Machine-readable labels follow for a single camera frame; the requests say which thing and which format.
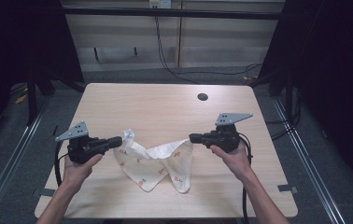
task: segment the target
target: light wooden tabletop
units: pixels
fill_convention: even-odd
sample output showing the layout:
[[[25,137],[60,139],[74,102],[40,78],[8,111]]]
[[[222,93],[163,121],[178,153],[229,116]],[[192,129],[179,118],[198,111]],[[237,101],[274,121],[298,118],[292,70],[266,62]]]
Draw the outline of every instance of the light wooden tabletop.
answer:
[[[198,99],[199,93],[208,96]],[[278,185],[287,180],[275,153],[261,110],[250,87],[174,84],[90,84],[71,126],[86,121],[90,137],[123,136],[132,129],[135,142],[145,148],[189,138],[190,133],[215,130],[219,113],[252,113],[237,122],[237,131],[252,145],[253,170],[286,217],[297,215],[290,191]],[[60,155],[66,152],[63,143]],[[57,189],[54,170],[46,189]],[[178,193],[166,176],[151,192],[144,192],[126,175],[109,150],[93,167],[92,175],[74,197],[66,217],[98,218],[197,218],[242,217],[242,189],[223,161],[203,145],[194,144],[191,189]],[[42,196],[37,217],[50,197]],[[247,212],[254,217],[250,202]]]

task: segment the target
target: white patterned cloth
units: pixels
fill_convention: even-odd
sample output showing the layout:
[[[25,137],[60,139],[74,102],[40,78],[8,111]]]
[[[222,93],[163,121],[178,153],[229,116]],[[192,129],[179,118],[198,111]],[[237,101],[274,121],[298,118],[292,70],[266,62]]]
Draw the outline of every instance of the white patterned cloth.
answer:
[[[145,149],[134,142],[133,131],[127,130],[122,145],[114,150],[121,169],[146,192],[167,175],[178,192],[186,193],[191,187],[193,146],[189,139]]]

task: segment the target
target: wall outlet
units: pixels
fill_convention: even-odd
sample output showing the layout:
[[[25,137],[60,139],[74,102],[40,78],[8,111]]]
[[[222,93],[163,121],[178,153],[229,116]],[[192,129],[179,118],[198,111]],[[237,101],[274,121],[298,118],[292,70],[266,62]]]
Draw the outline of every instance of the wall outlet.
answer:
[[[161,0],[149,0],[149,8],[160,8]]]
[[[160,0],[160,8],[171,8],[171,0]]]

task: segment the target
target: black round hole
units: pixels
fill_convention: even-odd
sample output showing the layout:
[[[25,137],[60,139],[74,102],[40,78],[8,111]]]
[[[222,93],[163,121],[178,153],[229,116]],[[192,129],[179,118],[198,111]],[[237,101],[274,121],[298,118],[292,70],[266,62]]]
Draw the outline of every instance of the black round hole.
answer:
[[[197,95],[197,98],[199,98],[199,100],[201,100],[201,101],[206,101],[206,100],[208,100],[208,95],[205,93],[200,93]]]

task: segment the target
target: forearm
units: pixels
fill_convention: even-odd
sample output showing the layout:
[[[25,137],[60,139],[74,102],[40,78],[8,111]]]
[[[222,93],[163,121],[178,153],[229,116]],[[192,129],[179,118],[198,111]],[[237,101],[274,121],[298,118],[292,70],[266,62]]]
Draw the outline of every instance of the forearm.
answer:
[[[73,197],[74,193],[70,192],[66,187],[61,185],[51,198],[48,206],[36,223],[61,223],[63,221],[66,209],[68,208],[68,205]]]
[[[246,188],[247,195],[260,223],[289,223],[251,169],[248,169],[237,178],[241,180]]]

